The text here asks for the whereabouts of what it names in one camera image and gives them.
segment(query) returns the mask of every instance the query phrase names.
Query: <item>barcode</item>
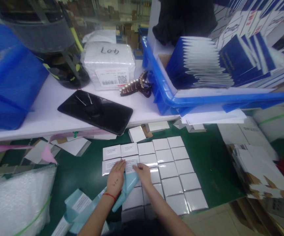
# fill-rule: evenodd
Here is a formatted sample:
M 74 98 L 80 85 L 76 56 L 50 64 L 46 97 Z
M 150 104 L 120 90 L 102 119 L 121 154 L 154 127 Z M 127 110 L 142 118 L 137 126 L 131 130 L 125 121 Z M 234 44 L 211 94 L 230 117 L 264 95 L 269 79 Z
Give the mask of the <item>barcode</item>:
M 127 83 L 126 75 L 118 75 L 118 81 L 119 84 L 126 84 Z
M 107 80 L 107 81 L 102 81 L 103 85 L 113 85 L 113 84 L 118 84 L 117 80 Z

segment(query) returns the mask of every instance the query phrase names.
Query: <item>person's right hand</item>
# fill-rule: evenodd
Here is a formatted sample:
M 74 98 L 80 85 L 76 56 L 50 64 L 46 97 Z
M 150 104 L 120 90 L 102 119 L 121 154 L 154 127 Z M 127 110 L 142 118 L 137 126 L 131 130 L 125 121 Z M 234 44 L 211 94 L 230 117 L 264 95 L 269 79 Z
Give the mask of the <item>person's right hand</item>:
M 143 186 L 152 185 L 151 171 L 147 165 L 139 163 L 138 166 L 133 166 L 133 169 L 140 177 Z

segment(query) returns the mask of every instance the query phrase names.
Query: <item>phone screen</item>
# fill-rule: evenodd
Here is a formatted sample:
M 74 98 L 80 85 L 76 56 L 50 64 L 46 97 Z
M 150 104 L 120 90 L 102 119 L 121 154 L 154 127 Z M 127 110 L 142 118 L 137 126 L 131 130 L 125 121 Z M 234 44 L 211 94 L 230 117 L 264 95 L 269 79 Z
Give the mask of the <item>phone screen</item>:
M 132 108 L 82 90 L 73 93 L 58 111 L 116 135 L 124 133 L 133 113 Z

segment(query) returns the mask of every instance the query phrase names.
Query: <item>white tabletop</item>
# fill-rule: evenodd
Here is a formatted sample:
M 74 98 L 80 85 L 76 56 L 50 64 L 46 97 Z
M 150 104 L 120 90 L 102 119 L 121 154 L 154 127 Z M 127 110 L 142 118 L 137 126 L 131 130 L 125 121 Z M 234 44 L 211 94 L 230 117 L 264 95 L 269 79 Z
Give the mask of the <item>white tabletop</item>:
M 142 60 L 136 60 L 135 79 L 138 79 L 143 71 Z M 133 114 L 128 127 L 179 118 L 178 115 L 161 116 L 157 105 L 153 103 L 153 95 L 146 98 L 143 94 L 137 92 L 121 97 L 119 90 L 95 91 L 92 83 L 89 83 L 82 90 L 132 108 Z M 32 105 L 32 111 L 27 115 L 23 125 L 17 130 L 0 131 L 0 141 L 36 138 L 96 128 L 57 110 L 74 92 L 75 90 L 61 86 L 52 75 L 49 75 Z

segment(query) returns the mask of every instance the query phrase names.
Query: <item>green strap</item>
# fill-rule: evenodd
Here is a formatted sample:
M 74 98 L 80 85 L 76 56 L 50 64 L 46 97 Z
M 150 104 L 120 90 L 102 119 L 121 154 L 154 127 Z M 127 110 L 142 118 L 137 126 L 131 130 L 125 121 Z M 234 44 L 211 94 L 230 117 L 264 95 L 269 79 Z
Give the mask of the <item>green strap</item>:
M 267 120 L 264 120 L 262 122 L 260 122 L 258 125 L 263 125 L 264 123 L 267 123 L 267 122 L 270 122 L 270 121 L 273 121 L 273 120 L 277 120 L 277 119 L 280 119 L 280 118 L 283 118 L 284 115 L 280 115 L 280 116 L 275 116 L 275 117 L 272 117 L 270 119 L 267 119 Z
M 50 196 L 47 200 L 47 202 L 45 203 L 45 205 L 43 206 L 43 208 L 41 209 L 41 211 L 39 212 L 39 214 L 36 216 L 36 218 L 26 227 L 24 228 L 22 231 L 19 231 L 17 234 L 15 234 L 14 236 L 19 236 L 21 235 L 23 232 L 26 231 L 26 229 L 28 229 L 41 215 L 41 213 L 45 210 L 45 208 L 47 207 L 47 205 L 49 204 L 50 200 L 51 200 L 52 196 Z

